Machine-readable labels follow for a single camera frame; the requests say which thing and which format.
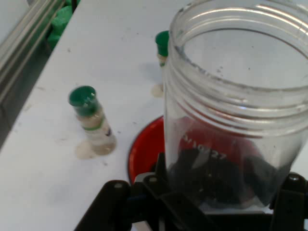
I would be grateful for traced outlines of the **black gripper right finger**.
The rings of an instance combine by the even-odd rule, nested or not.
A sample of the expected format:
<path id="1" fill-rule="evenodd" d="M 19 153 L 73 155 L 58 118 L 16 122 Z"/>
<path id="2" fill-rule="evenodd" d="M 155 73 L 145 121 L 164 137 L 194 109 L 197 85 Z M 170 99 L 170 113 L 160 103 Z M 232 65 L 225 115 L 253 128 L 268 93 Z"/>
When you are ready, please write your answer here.
<path id="1" fill-rule="evenodd" d="M 304 231 L 308 218 L 308 181 L 291 172 L 277 192 L 271 231 Z"/>

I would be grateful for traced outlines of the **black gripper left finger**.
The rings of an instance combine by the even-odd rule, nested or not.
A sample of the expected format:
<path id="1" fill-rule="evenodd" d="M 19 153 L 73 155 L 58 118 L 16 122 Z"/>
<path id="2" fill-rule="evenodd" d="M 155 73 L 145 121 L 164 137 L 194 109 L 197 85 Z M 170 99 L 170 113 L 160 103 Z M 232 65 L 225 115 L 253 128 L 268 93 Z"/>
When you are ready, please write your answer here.
<path id="1" fill-rule="evenodd" d="M 78 231 L 129 231 L 146 221 L 153 231 L 215 231 L 214 222 L 183 194 L 171 190 L 165 154 L 157 158 L 155 172 L 129 185 L 108 181 L 77 224 Z"/>

